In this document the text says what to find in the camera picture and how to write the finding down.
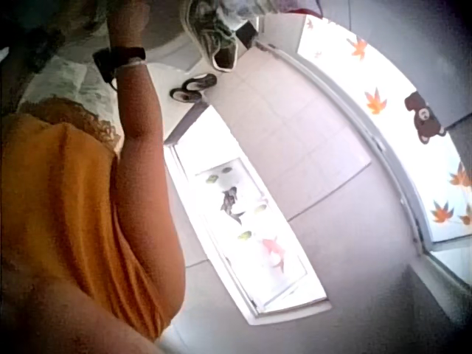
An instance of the cartoon bear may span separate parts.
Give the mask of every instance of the cartoon bear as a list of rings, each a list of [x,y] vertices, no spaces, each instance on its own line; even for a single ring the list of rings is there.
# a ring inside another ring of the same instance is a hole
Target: cartoon bear
[[[409,111],[414,110],[414,126],[423,144],[428,144],[429,138],[435,135],[445,135],[444,127],[441,126],[433,111],[426,105],[426,101],[418,91],[413,92],[405,99],[405,107]]]

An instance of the orange shirt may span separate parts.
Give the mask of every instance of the orange shirt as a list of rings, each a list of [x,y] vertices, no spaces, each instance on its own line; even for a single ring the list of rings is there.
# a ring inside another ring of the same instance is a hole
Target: orange shirt
[[[155,340],[170,323],[159,293],[119,230],[116,154],[69,123],[16,114],[3,141],[3,257],[75,284]]]

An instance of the wristwatch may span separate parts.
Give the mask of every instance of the wristwatch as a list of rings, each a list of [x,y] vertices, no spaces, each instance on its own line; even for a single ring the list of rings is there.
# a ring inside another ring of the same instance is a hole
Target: wristwatch
[[[119,67],[136,62],[136,60],[146,60],[146,52],[142,47],[114,46],[101,49],[93,56],[103,80],[109,84],[115,78]]]

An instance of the black slipper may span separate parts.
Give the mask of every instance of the black slipper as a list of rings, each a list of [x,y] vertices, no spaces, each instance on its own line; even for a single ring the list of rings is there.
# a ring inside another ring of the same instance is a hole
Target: black slipper
[[[182,84],[182,88],[188,91],[202,91],[216,85],[218,79],[214,74],[206,74],[193,77]]]
[[[185,88],[175,88],[170,90],[169,95],[176,101],[183,103],[197,103],[201,101],[201,93],[189,91]]]

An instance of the orange maple leaf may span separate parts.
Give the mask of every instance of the orange maple leaf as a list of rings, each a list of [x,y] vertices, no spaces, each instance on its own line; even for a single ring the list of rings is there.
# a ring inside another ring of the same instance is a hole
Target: orange maple leaf
[[[434,221],[435,223],[444,223],[448,219],[452,218],[452,215],[454,214],[454,208],[449,210],[449,203],[447,202],[446,204],[444,204],[444,207],[441,208],[441,206],[435,201],[434,207],[436,208],[436,210],[432,210],[431,212],[436,218],[436,220]]]
[[[347,41],[351,44],[351,46],[355,48],[355,51],[351,55],[352,56],[359,55],[360,60],[363,60],[366,54],[365,50],[367,47],[367,42],[364,39],[359,38],[358,36],[356,36],[356,38],[357,38],[357,43],[354,43],[349,38],[347,39]]]
[[[464,225],[470,225],[472,221],[472,208],[470,204],[467,204],[465,208],[465,215],[459,216],[459,219],[462,220]]]
[[[386,100],[381,101],[381,96],[378,93],[378,88],[375,89],[375,96],[372,96],[369,92],[366,92],[366,97],[369,100],[367,107],[372,110],[372,114],[381,113],[386,107]]]
[[[449,181],[451,184],[454,186],[464,186],[464,187],[470,187],[472,186],[471,179],[468,178],[467,173],[465,173],[464,165],[460,162],[459,163],[459,168],[457,168],[457,173],[449,173],[452,177],[452,179]]]

